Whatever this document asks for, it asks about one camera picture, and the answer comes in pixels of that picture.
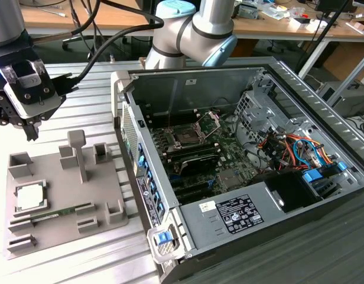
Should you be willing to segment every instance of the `white sticker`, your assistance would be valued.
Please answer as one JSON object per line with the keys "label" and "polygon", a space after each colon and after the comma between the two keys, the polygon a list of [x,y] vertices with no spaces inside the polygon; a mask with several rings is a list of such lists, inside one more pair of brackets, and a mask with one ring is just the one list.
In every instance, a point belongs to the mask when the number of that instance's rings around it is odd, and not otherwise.
{"label": "white sticker", "polygon": [[205,203],[201,203],[201,204],[199,204],[199,207],[202,212],[207,212],[207,211],[216,209],[214,200],[205,202]]}
{"label": "white sticker", "polygon": [[41,79],[37,74],[30,74],[18,78],[23,88],[28,89],[41,84]]}
{"label": "white sticker", "polygon": [[56,217],[58,217],[58,216],[59,216],[58,214],[52,214],[52,215],[48,215],[48,216],[44,216],[44,217],[40,217],[40,218],[37,218],[37,219],[33,219],[33,222],[44,221],[44,220],[47,220],[47,219],[56,218]]}
{"label": "white sticker", "polygon": [[186,86],[188,86],[188,85],[195,85],[195,84],[196,84],[196,79],[186,80]]}

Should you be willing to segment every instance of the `blue cable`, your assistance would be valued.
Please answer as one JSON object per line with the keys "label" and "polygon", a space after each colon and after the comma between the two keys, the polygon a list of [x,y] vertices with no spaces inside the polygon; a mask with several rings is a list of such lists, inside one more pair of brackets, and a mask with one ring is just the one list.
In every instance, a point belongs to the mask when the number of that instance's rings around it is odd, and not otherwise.
{"label": "blue cable", "polygon": [[308,166],[308,169],[311,169],[311,165],[310,165],[307,161],[305,161],[305,160],[301,159],[301,158],[299,157],[298,153],[297,153],[297,144],[298,144],[298,142],[299,142],[299,141],[304,141],[304,142],[306,142],[307,144],[309,144],[309,145],[313,148],[313,150],[314,150],[314,154],[316,155],[316,157],[317,157],[317,159],[319,160],[320,164],[327,164],[327,163],[324,161],[324,159],[320,157],[319,153],[317,152],[317,149],[316,149],[315,145],[314,145],[311,141],[308,141],[308,140],[306,140],[306,139],[300,139],[300,140],[297,140],[297,141],[294,143],[294,154],[295,154],[296,159],[298,159],[299,161],[303,162],[304,164],[306,164],[306,165]]}
{"label": "blue cable", "polygon": [[213,179],[210,179],[210,180],[208,180],[207,181],[207,183],[208,183],[208,188],[211,188],[212,186],[213,186],[213,184],[215,183],[215,181],[216,181],[216,177],[217,176],[215,176]]}

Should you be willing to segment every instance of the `warning label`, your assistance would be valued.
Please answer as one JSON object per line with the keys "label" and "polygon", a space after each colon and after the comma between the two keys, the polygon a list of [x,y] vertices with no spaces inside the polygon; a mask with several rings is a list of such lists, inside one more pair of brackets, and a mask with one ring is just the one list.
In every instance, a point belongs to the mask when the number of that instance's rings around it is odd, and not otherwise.
{"label": "warning label", "polygon": [[247,194],[218,203],[216,208],[231,234],[264,222]]}

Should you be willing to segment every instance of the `wooden desk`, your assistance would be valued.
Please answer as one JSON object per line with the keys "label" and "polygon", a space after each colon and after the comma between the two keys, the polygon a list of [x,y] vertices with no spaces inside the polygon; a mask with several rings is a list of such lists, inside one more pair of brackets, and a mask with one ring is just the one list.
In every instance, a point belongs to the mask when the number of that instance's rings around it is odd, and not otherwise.
{"label": "wooden desk", "polygon": [[[139,9],[135,0],[113,0],[114,2],[130,6]],[[60,4],[64,7],[64,10],[46,8],[50,11],[62,12],[67,15],[66,18],[53,15],[51,13],[42,11],[37,8],[30,8],[22,6],[22,14],[24,17],[25,25],[27,30],[31,34],[39,34],[39,31],[43,30],[47,32],[49,29],[62,29],[64,31],[74,29],[72,16],[70,15],[70,8],[68,2]],[[88,18],[87,13],[79,0],[74,0],[74,9],[77,12],[79,20],[81,23],[85,22]],[[147,24],[145,17],[137,15],[131,12],[116,9],[114,7],[101,4],[98,10],[98,14],[95,18],[96,24],[101,30],[112,30],[110,34],[117,33],[118,30],[123,30],[128,27],[133,27],[135,25]]]}
{"label": "wooden desk", "polygon": [[[114,0],[118,3],[138,8],[135,0]],[[285,0],[276,0],[276,3],[283,3]],[[87,19],[87,13],[82,7],[80,1],[75,1],[75,10],[79,15],[80,21],[84,22]],[[69,5],[64,3],[64,13],[68,15],[63,18],[53,15],[36,8],[23,7],[22,13],[25,19],[27,30],[30,34],[54,34],[66,32],[74,29],[73,21],[70,16]],[[310,18],[316,18],[316,12],[305,4],[300,4],[296,0],[285,4],[287,8],[291,7],[304,7],[306,14]],[[234,34],[238,38],[252,38],[252,39],[269,39],[269,40],[311,40],[314,32],[306,29],[296,29],[289,26],[289,19],[275,20],[259,13],[259,20],[249,20],[244,18],[235,18]],[[309,58],[304,65],[299,76],[302,78],[308,73],[318,57],[322,54],[326,46],[331,41],[347,41],[347,42],[364,42],[364,35],[361,35],[348,27],[346,21],[338,20],[339,25],[332,27],[328,32],[325,39],[318,45],[318,48]],[[99,12],[96,17],[96,23],[105,35],[112,35],[124,28],[132,27],[134,25],[146,24],[147,21],[143,16],[133,14],[130,12],[122,11],[120,9],[112,8],[107,5],[101,4]],[[92,34],[91,26],[84,34]],[[140,31],[131,34],[133,36],[152,36],[153,31]]]}

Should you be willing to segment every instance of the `power supply label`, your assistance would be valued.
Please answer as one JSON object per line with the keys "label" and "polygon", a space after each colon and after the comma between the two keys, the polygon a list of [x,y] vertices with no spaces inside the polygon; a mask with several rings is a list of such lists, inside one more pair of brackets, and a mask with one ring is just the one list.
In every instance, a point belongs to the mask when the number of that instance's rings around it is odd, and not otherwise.
{"label": "power supply label", "polygon": [[239,233],[264,222],[247,194],[217,203],[216,208],[231,234]]}
{"label": "power supply label", "polygon": [[144,201],[145,209],[147,210],[148,219],[151,221],[152,227],[157,227],[161,222],[157,215],[152,194],[148,189],[147,181],[143,177],[136,178],[136,181],[141,192],[142,200]]}

